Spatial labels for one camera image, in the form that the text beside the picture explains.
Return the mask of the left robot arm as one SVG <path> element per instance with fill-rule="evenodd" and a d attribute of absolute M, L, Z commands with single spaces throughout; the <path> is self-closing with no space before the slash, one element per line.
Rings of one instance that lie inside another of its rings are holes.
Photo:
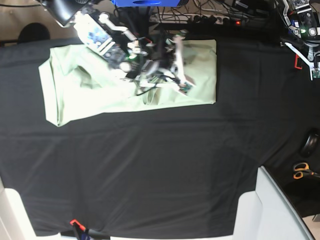
<path fill-rule="evenodd" d="M 292 44 L 311 63 L 320 62 L 320 13 L 310 0 L 275 0 L 275 9 L 287 30 L 283 41 Z"/>

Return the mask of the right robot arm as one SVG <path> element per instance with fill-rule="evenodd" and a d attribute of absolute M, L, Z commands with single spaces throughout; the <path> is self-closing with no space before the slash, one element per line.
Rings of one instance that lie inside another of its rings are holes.
<path fill-rule="evenodd" d="M 96 0 L 41 0 L 39 4 L 62 26 L 73 26 L 81 42 L 104 59 L 125 81 L 142 88 L 159 88 L 183 82 L 182 37 L 155 38 L 137 33 L 129 11 L 123 10 L 129 26 L 116 24 L 107 12 L 94 6 Z"/>

